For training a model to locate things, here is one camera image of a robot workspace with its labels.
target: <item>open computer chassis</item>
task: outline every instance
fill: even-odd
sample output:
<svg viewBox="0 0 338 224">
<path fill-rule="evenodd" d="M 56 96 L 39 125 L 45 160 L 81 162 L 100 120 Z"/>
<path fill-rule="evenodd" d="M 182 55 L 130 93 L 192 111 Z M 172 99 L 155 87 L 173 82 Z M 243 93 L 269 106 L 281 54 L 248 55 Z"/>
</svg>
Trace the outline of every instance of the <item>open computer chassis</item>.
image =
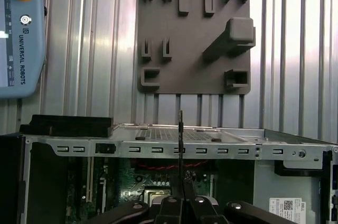
<svg viewBox="0 0 338 224">
<path fill-rule="evenodd" d="M 177 126 L 33 116 L 20 131 L 0 137 L 0 163 L 6 207 L 21 223 L 76 223 L 170 194 Z M 337 145 L 266 129 L 185 126 L 183 139 L 196 192 L 220 206 L 242 200 L 269 211 L 271 198 L 302 198 L 306 223 L 336 223 Z"/>
</svg>

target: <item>white label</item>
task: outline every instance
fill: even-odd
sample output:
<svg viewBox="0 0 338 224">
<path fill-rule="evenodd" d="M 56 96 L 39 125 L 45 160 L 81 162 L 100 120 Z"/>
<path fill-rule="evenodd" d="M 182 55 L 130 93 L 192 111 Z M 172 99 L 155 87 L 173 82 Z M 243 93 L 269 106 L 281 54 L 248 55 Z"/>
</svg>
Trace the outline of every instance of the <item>white label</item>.
<svg viewBox="0 0 338 224">
<path fill-rule="evenodd" d="M 297 224 L 306 224 L 306 202 L 301 198 L 271 198 L 269 211 Z"/>
</svg>

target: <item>screw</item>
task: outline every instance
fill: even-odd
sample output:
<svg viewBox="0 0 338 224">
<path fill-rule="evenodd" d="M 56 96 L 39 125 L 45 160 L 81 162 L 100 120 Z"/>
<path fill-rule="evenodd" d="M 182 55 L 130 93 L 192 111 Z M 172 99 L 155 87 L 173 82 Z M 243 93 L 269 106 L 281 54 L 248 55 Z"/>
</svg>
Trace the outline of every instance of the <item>screw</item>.
<svg viewBox="0 0 338 224">
<path fill-rule="evenodd" d="M 169 203 L 175 203 L 175 202 L 177 202 L 177 200 L 174 199 L 174 198 L 169 198 L 169 199 L 168 199 L 168 202 L 169 202 Z"/>
<path fill-rule="evenodd" d="M 196 200 L 198 203 L 203 203 L 203 202 L 204 202 L 204 198 L 201 198 L 201 197 L 197 197 L 197 198 L 195 198 L 195 200 Z"/>
<path fill-rule="evenodd" d="M 140 208 L 142 208 L 142 205 L 140 205 L 140 204 L 135 204 L 135 205 L 133 206 L 133 208 L 134 208 L 134 209 L 140 209 Z"/>
<path fill-rule="evenodd" d="M 235 208 L 236 210 L 240 210 L 242 208 L 242 206 L 240 204 L 237 204 L 237 203 L 232 203 L 231 207 Z"/>
</svg>

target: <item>gray 3d-printed holder board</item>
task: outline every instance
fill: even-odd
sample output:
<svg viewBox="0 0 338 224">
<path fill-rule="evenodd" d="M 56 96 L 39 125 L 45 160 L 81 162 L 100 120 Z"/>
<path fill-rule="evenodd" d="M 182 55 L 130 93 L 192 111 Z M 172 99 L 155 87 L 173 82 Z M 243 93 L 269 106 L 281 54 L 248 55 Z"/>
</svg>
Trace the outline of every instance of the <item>gray 3d-printed holder board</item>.
<svg viewBox="0 0 338 224">
<path fill-rule="evenodd" d="M 247 94 L 255 42 L 249 0 L 138 0 L 138 89 Z"/>
</svg>

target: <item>qr code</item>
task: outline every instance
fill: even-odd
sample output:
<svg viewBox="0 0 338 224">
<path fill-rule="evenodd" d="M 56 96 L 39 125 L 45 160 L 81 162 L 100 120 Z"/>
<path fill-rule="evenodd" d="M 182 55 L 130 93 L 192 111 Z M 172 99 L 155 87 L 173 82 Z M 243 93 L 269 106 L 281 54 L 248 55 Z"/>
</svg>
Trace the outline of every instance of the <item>qr code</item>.
<svg viewBox="0 0 338 224">
<path fill-rule="evenodd" d="M 293 201 L 284 201 L 284 210 L 288 211 L 288 210 L 293 210 Z"/>
</svg>

